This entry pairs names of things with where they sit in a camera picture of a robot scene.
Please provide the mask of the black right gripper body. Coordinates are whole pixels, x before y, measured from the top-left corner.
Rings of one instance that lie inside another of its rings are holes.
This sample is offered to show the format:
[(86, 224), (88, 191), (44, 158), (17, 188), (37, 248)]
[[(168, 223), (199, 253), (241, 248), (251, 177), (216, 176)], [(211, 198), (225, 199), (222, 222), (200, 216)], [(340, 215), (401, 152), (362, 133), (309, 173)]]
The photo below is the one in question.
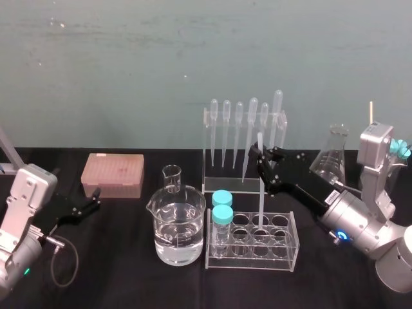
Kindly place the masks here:
[(300, 160), (278, 162), (269, 180), (269, 194), (288, 194), (315, 215), (327, 212), (331, 202), (326, 200), (335, 191), (338, 189), (311, 172), (308, 165)]

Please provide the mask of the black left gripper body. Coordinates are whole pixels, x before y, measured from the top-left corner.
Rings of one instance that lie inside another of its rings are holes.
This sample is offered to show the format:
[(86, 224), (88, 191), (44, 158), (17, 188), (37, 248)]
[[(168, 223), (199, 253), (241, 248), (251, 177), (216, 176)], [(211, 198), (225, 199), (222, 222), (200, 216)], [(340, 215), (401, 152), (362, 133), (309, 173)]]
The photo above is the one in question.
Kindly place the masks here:
[(51, 200), (35, 215), (35, 226), (43, 234), (52, 234), (63, 225), (77, 225), (81, 221), (85, 203), (54, 194)]

